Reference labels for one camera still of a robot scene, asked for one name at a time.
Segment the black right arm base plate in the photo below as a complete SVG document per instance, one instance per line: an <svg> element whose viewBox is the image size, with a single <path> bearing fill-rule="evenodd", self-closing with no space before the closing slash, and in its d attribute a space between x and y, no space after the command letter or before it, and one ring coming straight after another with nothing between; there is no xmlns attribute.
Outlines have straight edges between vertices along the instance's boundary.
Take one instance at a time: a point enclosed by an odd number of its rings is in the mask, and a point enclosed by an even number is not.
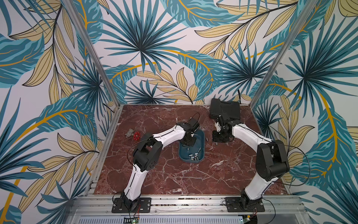
<svg viewBox="0 0 358 224"><path fill-rule="evenodd" d="M224 202L228 212L265 212L261 198L250 200L246 197L226 197Z"/></svg>

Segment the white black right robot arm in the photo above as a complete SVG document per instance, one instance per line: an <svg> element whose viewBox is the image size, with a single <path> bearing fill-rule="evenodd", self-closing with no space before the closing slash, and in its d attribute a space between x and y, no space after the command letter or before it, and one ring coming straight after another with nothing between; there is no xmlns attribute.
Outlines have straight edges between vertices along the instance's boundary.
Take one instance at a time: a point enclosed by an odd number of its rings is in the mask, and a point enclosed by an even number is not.
<svg viewBox="0 0 358 224"><path fill-rule="evenodd" d="M282 141L266 138L239 120L232 120L227 113L216 118L214 142L230 142L239 139L256 152L256 174L241 193L241 203L259 202L264 192L290 170L285 145Z"/></svg>

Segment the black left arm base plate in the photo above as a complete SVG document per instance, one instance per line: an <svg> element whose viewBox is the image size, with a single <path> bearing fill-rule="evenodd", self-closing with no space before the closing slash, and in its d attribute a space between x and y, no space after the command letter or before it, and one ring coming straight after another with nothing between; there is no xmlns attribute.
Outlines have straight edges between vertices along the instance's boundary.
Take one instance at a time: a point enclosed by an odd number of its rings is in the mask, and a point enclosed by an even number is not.
<svg viewBox="0 0 358 224"><path fill-rule="evenodd" d="M115 198L112 206L112 213L124 214L124 213L150 213L151 211L150 197L140 197L134 201L125 198Z"/></svg>

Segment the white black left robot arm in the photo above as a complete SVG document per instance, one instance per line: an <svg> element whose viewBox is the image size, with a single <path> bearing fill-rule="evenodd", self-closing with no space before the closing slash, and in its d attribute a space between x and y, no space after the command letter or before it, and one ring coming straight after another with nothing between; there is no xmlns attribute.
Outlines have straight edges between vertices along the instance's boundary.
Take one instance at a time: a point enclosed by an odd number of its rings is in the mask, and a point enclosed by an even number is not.
<svg viewBox="0 0 358 224"><path fill-rule="evenodd" d="M121 194L122 201L128 205L137 202L146 175L158 163L162 150L176 141L193 146L196 141L194 133L199 126L196 120L178 122L172 128L161 133L146 133L134 150L132 173L124 192Z"/></svg>

